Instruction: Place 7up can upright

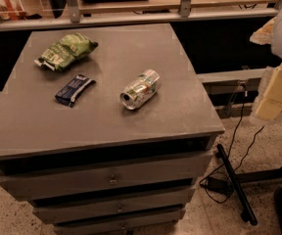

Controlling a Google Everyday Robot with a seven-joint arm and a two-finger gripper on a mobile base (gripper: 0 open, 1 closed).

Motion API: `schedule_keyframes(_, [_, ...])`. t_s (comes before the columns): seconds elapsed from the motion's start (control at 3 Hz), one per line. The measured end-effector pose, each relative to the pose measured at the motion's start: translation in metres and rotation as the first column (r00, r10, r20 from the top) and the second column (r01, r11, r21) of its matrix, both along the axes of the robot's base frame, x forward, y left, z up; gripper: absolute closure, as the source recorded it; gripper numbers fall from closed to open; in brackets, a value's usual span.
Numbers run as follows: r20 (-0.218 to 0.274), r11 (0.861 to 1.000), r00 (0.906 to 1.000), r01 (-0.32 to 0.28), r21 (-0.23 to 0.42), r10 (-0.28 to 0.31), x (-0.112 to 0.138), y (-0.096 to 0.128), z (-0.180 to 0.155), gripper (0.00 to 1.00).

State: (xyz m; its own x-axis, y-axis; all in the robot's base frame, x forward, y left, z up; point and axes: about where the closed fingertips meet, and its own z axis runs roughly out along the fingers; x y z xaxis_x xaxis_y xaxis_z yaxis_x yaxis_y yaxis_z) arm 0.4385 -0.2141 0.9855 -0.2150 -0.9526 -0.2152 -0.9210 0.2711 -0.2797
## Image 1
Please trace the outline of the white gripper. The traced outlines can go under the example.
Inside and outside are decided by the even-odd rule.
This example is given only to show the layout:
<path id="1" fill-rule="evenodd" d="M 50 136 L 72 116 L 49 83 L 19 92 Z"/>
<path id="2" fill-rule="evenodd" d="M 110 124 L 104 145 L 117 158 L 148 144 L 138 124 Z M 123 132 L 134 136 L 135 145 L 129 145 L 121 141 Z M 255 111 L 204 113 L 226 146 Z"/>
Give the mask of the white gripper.
<path id="1" fill-rule="evenodd" d="M 282 59 L 282 9 L 250 37 L 250 41 L 271 44 L 272 53 Z M 260 79 L 258 95 L 253 103 L 250 123 L 267 125 L 282 112 L 282 63 L 276 68 L 267 67 Z"/>

